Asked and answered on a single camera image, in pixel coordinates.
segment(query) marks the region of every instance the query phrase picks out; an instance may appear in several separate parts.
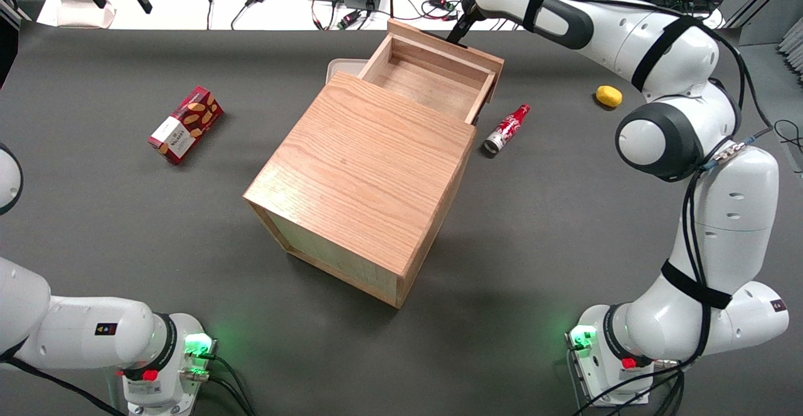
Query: dark gray table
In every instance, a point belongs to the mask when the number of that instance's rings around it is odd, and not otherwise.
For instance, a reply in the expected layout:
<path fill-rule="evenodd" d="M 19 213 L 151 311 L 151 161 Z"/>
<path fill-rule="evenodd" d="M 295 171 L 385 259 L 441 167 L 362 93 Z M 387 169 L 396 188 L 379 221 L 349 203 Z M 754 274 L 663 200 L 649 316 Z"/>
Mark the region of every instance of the dark gray table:
<path fill-rule="evenodd" d="M 120 296 L 197 316 L 262 415 L 573 413 L 563 331 L 590 305 L 637 298 L 674 241 L 683 185 L 634 171 L 614 149 L 619 120 L 642 100 L 536 36 L 472 33 L 467 43 L 508 60 L 478 145 L 519 104 L 533 111 L 497 158 L 471 156 L 396 311 L 283 253 L 241 199 L 321 89 L 330 59 L 367 58 L 382 35 L 29 25 L 0 91 L 0 139 L 26 172 L 22 201 L 0 219 L 0 254 L 46 277 L 55 295 Z M 717 75 L 733 89 L 734 69 L 723 54 Z M 594 104 L 601 84 L 624 91 L 622 107 Z M 228 115 L 172 167 L 146 141 L 195 85 Z M 747 110 L 742 132 L 759 128 Z M 785 298 L 790 328 L 700 361 L 683 415 L 800 414 L 803 202 L 777 141 L 759 145 L 779 157 L 781 187 L 758 279 Z M 98 371 L 58 376 L 107 398 Z M 0 413 L 100 411 L 2 372 Z M 196 414 L 238 408 L 207 385 Z"/>

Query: red can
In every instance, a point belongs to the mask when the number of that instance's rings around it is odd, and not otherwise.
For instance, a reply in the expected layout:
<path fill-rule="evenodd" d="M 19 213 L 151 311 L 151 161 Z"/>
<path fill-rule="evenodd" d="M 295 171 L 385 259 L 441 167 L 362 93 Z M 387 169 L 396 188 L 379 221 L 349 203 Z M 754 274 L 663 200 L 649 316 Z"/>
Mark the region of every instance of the red can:
<path fill-rule="evenodd" d="M 516 135 L 524 122 L 524 117 L 530 112 L 530 105 L 522 104 L 519 110 L 514 111 L 499 123 L 496 130 L 491 132 L 491 135 L 482 143 L 488 152 L 493 154 L 502 150 L 504 145 L 508 144 L 511 138 Z"/>

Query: open drawer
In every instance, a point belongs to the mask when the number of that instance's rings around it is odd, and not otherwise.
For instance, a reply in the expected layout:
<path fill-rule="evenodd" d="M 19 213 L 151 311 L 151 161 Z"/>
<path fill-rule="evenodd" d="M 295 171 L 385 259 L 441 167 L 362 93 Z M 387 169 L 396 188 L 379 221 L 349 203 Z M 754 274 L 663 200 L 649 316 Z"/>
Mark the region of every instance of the open drawer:
<path fill-rule="evenodd" d="M 359 78 L 467 124 L 490 101 L 504 61 L 398 21 Z"/>

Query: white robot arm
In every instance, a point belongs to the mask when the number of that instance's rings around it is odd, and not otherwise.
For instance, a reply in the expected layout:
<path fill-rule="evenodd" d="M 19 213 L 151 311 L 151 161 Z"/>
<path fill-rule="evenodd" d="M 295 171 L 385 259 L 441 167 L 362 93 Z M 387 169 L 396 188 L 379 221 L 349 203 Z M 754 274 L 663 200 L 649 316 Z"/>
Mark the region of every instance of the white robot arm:
<path fill-rule="evenodd" d="M 22 184 L 19 162 L 0 144 L 0 214 Z M 213 347 L 192 316 L 114 297 L 51 296 L 44 278 L 0 258 L 0 370 L 114 367 L 130 413 L 186 415 L 206 378 L 198 355 Z"/>
<path fill-rule="evenodd" d="M 567 336 L 593 404 L 648 402 L 654 360 L 691 362 L 783 333 L 783 300 L 752 281 L 775 218 L 778 167 L 769 153 L 731 141 L 740 113 L 709 79 L 719 59 L 715 40 L 689 16 L 640 1 L 464 0 L 464 10 L 447 41 L 480 19 L 510 19 L 630 80 L 647 104 L 620 122 L 620 158 L 668 182 L 692 179 L 693 213 L 684 202 L 674 248 L 652 287 L 634 302 L 588 308 Z M 711 157 L 723 163 L 699 172 Z M 686 245 L 691 228 L 705 285 L 695 281 Z M 698 353 L 701 307 L 711 318 Z"/>

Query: black strap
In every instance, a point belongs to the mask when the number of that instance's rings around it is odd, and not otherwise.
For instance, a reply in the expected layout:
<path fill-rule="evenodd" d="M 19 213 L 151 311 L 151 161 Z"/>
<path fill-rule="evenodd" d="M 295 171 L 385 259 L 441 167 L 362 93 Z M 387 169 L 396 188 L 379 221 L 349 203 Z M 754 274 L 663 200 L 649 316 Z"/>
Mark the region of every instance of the black strap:
<path fill-rule="evenodd" d="M 527 4 L 527 11 L 524 12 L 524 19 L 522 19 L 522 25 L 526 30 L 530 30 L 530 32 L 534 32 L 536 29 L 536 13 L 538 13 L 538 8 L 541 8 L 541 5 L 544 4 L 545 0 L 530 0 L 530 3 Z"/>
<path fill-rule="evenodd" d="M 23 339 L 23 342 L 20 342 L 19 344 L 14 345 L 14 347 L 9 348 L 5 352 L 0 353 L 0 363 L 7 363 L 11 358 L 13 358 L 14 355 L 16 355 L 17 352 L 20 351 L 20 348 L 23 347 L 25 341 L 28 341 L 28 338 Z"/>
<path fill-rule="evenodd" d="M 686 276 L 685 273 L 678 270 L 674 265 L 669 264 L 669 259 L 666 259 L 663 267 L 661 267 L 661 273 L 671 285 L 674 285 L 679 291 L 699 301 L 701 304 L 717 309 L 725 309 L 728 307 L 729 302 L 731 302 L 731 298 L 733 298 L 731 295 L 722 291 L 711 289 L 710 287 L 703 287 L 699 282 Z"/>
<path fill-rule="evenodd" d="M 680 16 L 680 18 L 675 19 L 674 22 L 664 27 L 663 33 L 653 43 L 650 50 L 642 57 L 642 61 L 636 67 L 630 83 L 633 84 L 637 90 L 644 90 L 644 82 L 646 82 L 647 76 L 650 75 L 657 61 L 661 59 L 661 56 L 669 50 L 674 41 L 680 38 L 686 30 L 699 24 L 699 22 L 700 21 L 697 21 L 697 19 L 692 18 L 692 16 Z"/>

